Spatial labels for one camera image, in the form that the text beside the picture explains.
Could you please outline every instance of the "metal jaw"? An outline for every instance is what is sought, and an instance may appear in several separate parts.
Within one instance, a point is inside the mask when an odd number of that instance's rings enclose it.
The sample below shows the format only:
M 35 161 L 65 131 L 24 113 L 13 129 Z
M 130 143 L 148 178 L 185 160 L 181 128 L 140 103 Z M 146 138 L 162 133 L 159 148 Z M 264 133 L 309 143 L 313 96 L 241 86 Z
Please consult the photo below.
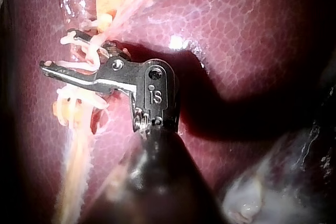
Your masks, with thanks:
M 90 44 L 91 36 L 75 31 L 75 39 Z M 161 125 L 177 132 L 180 116 L 180 85 L 171 66 L 160 59 L 143 63 L 129 61 L 128 55 L 112 42 L 106 42 L 98 53 L 108 57 L 93 74 L 83 74 L 41 61 L 44 75 L 99 93 L 121 90 L 129 95 L 133 130 L 146 130 Z

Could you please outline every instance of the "forceps jaw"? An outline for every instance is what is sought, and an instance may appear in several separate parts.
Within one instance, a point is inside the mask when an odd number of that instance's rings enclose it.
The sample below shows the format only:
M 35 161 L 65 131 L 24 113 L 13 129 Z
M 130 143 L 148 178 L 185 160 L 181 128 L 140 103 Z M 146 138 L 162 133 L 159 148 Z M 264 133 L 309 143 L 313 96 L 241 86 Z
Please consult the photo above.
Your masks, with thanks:
M 75 29 L 68 30 L 69 33 L 72 41 L 80 40 L 79 45 L 90 45 L 90 35 Z M 92 74 L 79 73 L 51 61 L 41 61 L 40 68 L 48 77 L 83 89 L 105 94 L 121 90 L 128 94 L 133 131 L 163 126 L 177 132 L 180 87 L 171 66 L 160 59 L 132 62 L 111 41 L 105 42 L 99 52 L 108 56 L 108 60 Z

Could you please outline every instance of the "white tissue strand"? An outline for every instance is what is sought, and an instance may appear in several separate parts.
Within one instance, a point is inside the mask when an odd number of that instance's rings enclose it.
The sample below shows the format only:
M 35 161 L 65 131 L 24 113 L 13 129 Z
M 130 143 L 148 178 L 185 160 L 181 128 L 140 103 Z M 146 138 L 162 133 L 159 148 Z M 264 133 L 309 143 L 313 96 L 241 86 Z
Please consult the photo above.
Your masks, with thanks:
M 222 202 L 232 224 L 319 224 L 320 195 L 313 192 L 307 167 L 316 140 L 309 130 L 288 135 L 256 166 L 227 189 Z

